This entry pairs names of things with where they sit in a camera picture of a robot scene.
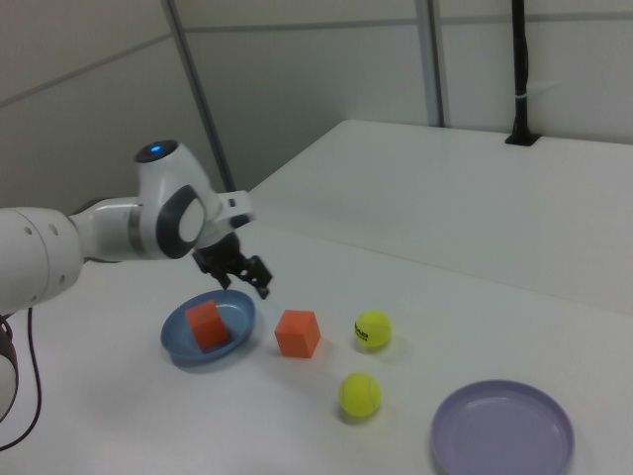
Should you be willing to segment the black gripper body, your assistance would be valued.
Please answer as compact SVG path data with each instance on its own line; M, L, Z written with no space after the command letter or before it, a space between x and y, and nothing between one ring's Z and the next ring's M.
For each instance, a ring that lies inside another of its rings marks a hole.
M236 233L229 233L207 247L196 248L193 258L203 273L208 273L214 278L226 278L230 274L238 277L256 275L256 261L253 257L245 257L241 253Z

